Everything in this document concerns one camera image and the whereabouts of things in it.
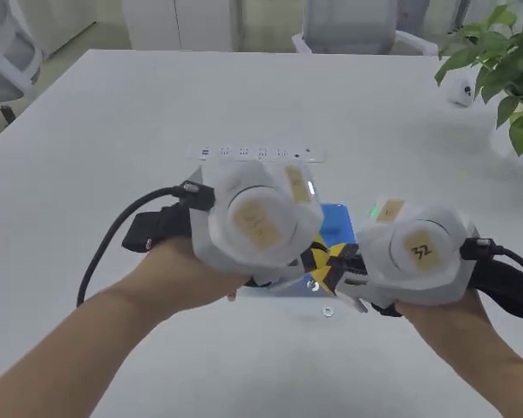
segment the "white chair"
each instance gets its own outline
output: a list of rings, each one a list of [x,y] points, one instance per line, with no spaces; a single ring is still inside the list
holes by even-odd
[[[11,14],[8,0],[0,0],[0,111],[11,124],[16,115],[8,102],[37,97],[37,82],[43,52]]]
[[[292,40],[300,53],[389,54],[395,42],[408,44],[422,55],[438,54],[438,46],[409,32],[397,30],[397,20],[414,26],[408,2],[429,0],[306,0],[302,34]],[[424,19],[425,8],[418,10]]]

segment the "white table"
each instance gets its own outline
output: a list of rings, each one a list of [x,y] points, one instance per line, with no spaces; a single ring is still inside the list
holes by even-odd
[[[0,373],[72,310],[120,210],[192,172],[188,144],[325,145],[327,163],[312,166],[321,198],[347,204],[355,222],[378,194],[439,199],[523,255],[523,170],[489,150],[493,109],[446,103],[437,67],[431,57],[86,53],[0,136]],[[120,240],[90,293],[139,259]],[[523,320],[487,308],[523,355]],[[405,320],[338,300],[243,297],[156,329],[95,416],[494,411]]]

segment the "wrist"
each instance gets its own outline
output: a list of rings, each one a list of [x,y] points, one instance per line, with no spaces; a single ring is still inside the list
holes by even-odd
[[[125,304],[137,321],[151,329],[177,312],[176,309],[171,308],[172,304],[167,301],[160,309],[159,304],[153,300],[148,289],[139,286],[139,278],[133,278],[131,274],[122,281],[108,287],[102,293],[106,297],[114,298]]]

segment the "power strip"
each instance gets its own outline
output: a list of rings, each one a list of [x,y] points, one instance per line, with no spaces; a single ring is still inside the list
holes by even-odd
[[[325,152],[321,148],[312,146],[284,146],[268,145],[204,145],[188,146],[187,157],[190,159],[231,160],[231,161],[258,161],[278,162],[291,159],[300,159],[305,163],[323,163]]]

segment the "black strap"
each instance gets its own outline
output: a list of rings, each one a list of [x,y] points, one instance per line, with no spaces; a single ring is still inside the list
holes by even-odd
[[[180,203],[163,207],[158,212],[138,213],[122,246],[135,253],[147,253],[161,241],[173,237],[192,238],[190,210]]]
[[[499,307],[523,318],[523,272],[497,260],[477,261],[469,288],[487,294]]]

